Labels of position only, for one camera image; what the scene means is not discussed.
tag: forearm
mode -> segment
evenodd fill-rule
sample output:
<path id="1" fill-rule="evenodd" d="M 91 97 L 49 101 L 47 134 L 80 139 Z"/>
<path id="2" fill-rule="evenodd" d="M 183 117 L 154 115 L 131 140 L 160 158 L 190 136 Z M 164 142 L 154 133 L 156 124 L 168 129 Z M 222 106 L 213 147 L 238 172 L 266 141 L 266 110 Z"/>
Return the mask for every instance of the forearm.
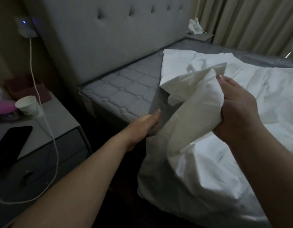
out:
<path id="1" fill-rule="evenodd" d="M 126 152 L 120 134 L 53 186 L 17 219 L 17 227 L 91 227 Z"/>
<path id="2" fill-rule="evenodd" d="M 274 227 L 293 227 L 293 154 L 260 126 L 229 147 Z"/>

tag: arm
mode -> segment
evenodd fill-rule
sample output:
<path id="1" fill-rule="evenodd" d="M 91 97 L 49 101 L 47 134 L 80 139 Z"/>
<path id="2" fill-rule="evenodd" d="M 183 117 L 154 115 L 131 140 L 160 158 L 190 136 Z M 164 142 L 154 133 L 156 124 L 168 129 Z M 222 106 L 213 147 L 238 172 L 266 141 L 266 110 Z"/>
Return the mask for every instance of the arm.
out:
<path id="1" fill-rule="evenodd" d="M 293 154 L 262 124 L 255 98 L 218 77 L 225 102 L 213 131 L 227 143 L 273 227 L 293 227 Z"/>
<path id="2" fill-rule="evenodd" d="M 12 228 L 91 227 L 124 154 L 154 126 L 160 110 L 131 123 L 15 220 Z"/>

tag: nightstand drawer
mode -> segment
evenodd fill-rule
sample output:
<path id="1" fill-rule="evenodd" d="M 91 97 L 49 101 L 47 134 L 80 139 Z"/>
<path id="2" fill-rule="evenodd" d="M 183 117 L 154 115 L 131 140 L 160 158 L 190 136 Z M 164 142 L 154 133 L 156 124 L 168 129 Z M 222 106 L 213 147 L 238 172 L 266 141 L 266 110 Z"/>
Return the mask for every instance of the nightstand drawer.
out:
<path id="1" fill-rule="evenodd" d="M 85 147 L 77 129 L 56 140 L 59 162 L 66 160 Z M 23 157 L 8 169 L 0 170 L 0 197 L 9 198 L 56 165 L 57 156 L 53 142 Z"/>
<path id="2" fill-rule="evenodd" d="M 74 168 L 80 165 L 88 157 L 88 151 L 86 148 L 82 149 L 59 166 L 58 174 L 55 182 L 60 180 L 62 177 L 71 172 Z M 32 199 L 38 196 L 47 186 L 55 174 L 55 169 L 50 170 L 45 175 L 38 178 L 33 183 L 22 188 L 16 195 L 11 196 L 7 201 L 18 202 Z M 16 216 L 21 214 L 26 208 L 32 205 L 35 201 L 17 204 L 17 205 L 0 205 L 0 227 L 7 224 L 9 221 L 14 219 Z"/>

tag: hand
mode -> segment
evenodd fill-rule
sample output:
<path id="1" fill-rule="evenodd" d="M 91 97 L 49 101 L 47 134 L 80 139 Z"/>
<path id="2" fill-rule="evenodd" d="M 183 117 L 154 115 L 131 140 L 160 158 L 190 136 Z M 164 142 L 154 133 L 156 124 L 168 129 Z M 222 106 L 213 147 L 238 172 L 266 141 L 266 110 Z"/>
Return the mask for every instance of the hand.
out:
<path id="1" fill-rule="evenodd" d="M 232 78 L 219 75 L 217 80 L 225 95 L 221 109 L 222 122 L 213 133 L 227 144 L 263 127 L 255 97 Z"/>
<path id="2" fill-rule="evenodd" d="M 131 151 L 137 143 L 144 139 L 153 126 L 155 126 L 160 118 L 161 110 L 157 110 L 154 114 L 145 115 L 129 124 L 120 135 L 128 143 L 128 151 Z"/>

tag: person's left hand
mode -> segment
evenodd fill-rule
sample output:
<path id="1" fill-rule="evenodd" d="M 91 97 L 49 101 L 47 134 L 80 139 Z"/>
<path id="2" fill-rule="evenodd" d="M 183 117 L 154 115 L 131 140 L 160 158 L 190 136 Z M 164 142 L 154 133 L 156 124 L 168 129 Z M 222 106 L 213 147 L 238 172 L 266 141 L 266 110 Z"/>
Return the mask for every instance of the person's left hand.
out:
<path id="1" fill-rule="evenodd" d="M 120 135 L 128 143 L 127 151 L 131 151 L 137 143 L 145 138 L 149 129 L 155 126 L 160 118 L 161 110 L 157 110 L 154 114 L 148 114 L 136 119 L 129 124 Z"/>

